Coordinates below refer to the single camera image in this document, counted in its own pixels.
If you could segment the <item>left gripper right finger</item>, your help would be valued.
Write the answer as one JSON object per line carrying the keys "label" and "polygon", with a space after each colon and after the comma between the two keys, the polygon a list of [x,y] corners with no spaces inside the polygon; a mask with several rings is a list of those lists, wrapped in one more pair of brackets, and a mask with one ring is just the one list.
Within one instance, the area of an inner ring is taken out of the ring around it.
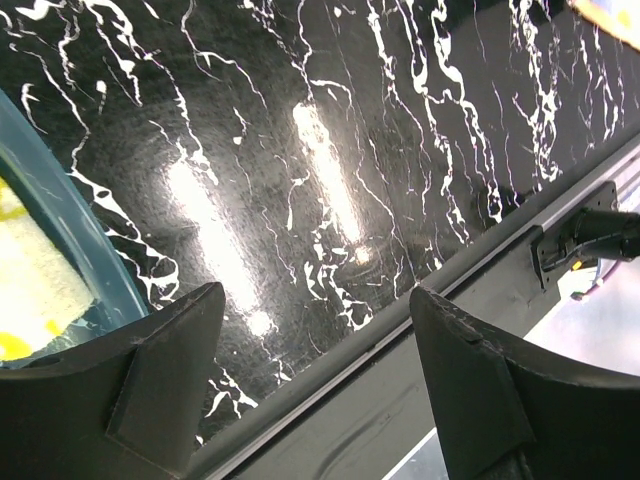
{"label": "left gripper right finger", "polygon": [[452,479],[636,479],[639,379],[545,350],[422,288],[410,313]]}

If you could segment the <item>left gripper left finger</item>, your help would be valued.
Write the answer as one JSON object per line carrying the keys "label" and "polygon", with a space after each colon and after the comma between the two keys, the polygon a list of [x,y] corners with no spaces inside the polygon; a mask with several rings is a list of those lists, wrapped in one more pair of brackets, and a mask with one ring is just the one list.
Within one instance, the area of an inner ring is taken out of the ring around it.
{"label": "left gripper left finger", "polygon": [[104,336],[1,372],[4,479],[180,479],[225,308],[208,283]]}

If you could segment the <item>yellow white patterned towel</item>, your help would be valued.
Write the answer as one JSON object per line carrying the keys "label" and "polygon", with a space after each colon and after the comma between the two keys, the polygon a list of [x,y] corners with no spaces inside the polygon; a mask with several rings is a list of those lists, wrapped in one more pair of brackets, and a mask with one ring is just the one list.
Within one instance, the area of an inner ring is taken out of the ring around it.
{"label": "yellow white patterned towel", "polygon": [[95,297],[19,197],[1,182],[1,360],[47,347]]}

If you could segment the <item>blue transparent plastic bin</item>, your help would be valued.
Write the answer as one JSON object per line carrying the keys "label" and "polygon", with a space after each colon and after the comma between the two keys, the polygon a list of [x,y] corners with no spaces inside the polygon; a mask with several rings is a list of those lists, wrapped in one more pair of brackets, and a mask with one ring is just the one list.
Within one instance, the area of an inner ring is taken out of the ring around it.
{"label": "blue transparent plastic bin", "polygon": [[1,98],[1,182],[19,197],[54,246],[81,276],[95,301],[47,347],[18,361],[19,369],[145,317],[133,280],[64,169],[7,96]]}

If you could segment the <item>orange blue dotted towel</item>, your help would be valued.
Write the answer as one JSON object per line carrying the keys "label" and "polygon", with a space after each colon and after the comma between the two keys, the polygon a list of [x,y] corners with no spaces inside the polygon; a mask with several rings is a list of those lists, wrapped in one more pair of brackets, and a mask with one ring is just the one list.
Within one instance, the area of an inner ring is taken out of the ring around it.
{"label": "orange blue dotted towel", "polygon": [[639,49],[639,0],[569,0],[568,4],[601,30]]}

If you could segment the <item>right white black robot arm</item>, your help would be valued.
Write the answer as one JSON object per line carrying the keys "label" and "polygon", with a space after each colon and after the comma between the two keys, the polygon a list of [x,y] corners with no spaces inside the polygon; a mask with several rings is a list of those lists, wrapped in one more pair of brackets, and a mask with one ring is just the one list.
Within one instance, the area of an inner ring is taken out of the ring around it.
{"label": "right white black robot arm", "polygon": [[550,272],[578,259],[630,261],[638,256],[638,213],[584,208],[540,244],[539,265]]}

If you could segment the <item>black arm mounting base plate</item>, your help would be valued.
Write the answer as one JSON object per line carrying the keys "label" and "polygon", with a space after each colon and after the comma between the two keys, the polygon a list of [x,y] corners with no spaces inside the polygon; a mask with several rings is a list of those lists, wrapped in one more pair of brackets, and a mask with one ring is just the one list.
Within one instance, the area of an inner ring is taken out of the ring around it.
{"label": "black arm mounting base plate", "polygon": [[639,143],[556,185],[211,441],[193,479],[635,479]]}

